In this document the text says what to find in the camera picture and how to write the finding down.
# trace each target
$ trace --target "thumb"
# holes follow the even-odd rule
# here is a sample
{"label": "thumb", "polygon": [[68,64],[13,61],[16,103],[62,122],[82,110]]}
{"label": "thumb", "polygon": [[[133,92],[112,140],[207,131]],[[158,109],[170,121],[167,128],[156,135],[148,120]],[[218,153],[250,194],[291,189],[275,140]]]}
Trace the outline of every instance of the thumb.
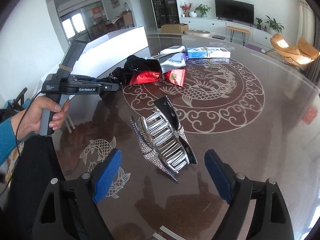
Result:
{"label": "thumb", "polygon": [[59,104],[57,104],[55,101],[53,101],[51,98],[47,98],[45,96],[37,97],[35,101],[33,102],[35,107],[38,109],[49,109],[52,112],[60,112],[61,107]]}

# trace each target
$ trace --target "glossy table surface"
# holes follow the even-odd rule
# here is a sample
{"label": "glossy table surface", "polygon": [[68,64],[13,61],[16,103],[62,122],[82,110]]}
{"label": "glossy table surface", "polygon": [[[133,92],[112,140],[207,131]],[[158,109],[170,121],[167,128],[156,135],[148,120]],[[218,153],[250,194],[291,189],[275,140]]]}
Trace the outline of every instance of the glossy table surface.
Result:
{"label": "glossy table surface", "polygon": [[[92,170],[118,148],[121,169],[98,204],[115,240],[155,239],[156,232],[173,239],[163,226],[186,240],[211,239],[228,208],[204,166],[204,153],[214,149],[235,172],[277,181],[300,240],[320,215],[318,88],[277,60],[229,42],[153,35],[148,44],[151,55],[173,45],[225,47],[231,59],[188,60],[183,88],[157,82],[126,86],[104,100],[75,96],[68,112],[76,128],[52,135],[66,178]],[[144,159],[129,119],[148,116],[163,95],[198,160],[180,171],[178,183]],[[251,201],[239,239],[246,238],[253,208]]]}

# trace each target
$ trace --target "blue gripper pad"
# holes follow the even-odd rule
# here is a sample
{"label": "blue gripper pad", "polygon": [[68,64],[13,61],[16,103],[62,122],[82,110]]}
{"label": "blue gripper pad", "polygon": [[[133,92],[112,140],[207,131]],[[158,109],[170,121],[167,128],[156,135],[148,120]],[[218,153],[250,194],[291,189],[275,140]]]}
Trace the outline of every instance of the blue gripper pad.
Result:
{"label": "blue gripper pad", "polygon": [[[92,199],[95,204],[98,204],[98,202],[107,195],[111,183],[120,168],[121,157],[121,151],[113,149],[104,162],[98,163],[92,171],[92,183],[95,183]],[[100,164],[104,164],[105,167],[100,166],[99,169],[98,165]]]}
{"label": "blue gripper pad", "polygon": [[204,164],[213,180],[220,197],[230,204],[235,196],[236,181],[232,168],[223,163],[214,150],[208,150],[204,154]]}

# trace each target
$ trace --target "fingernail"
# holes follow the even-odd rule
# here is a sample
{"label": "fingernail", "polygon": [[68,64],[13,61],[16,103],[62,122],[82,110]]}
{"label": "fingernail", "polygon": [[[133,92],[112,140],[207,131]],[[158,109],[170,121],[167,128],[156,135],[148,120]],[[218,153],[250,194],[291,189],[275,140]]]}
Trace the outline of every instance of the fingernail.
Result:
{"label": "fingernail", "polygon": [[60,112],[60,111],[61,111],[61,107],[60,107],[58,104],[56,104],[56,105],[54,106],[54,109],[55,109],[57,112]]}

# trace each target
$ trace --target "human hand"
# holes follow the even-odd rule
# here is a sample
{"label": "human hand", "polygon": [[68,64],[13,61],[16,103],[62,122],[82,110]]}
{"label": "human hand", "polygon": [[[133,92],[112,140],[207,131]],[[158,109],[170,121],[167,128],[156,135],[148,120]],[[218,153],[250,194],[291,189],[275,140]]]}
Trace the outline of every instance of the human hand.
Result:
{"label": "human hand", "polygon": [[[24,116],[20,124],[17,139],[21,141],[29,133],[39,131],[43,109],[49,109],[50,111],[55,112],[55,114],[52,117],[52,121],[49,123],[49,127],[51,127],[53,130],[60,129],[66,118],[66,112],[69,106],[69,99],[67,102],[65,102],[63,108],[61,109],[59,104],[54,102],[52,99],[44,96],[37,97],[31,104],[29,110],[27,111],[26,115]],[[11,125],[14,134],[16,134],[17,132],[17,127],[25,111],[26,110],[23,110],[11,118]]]}

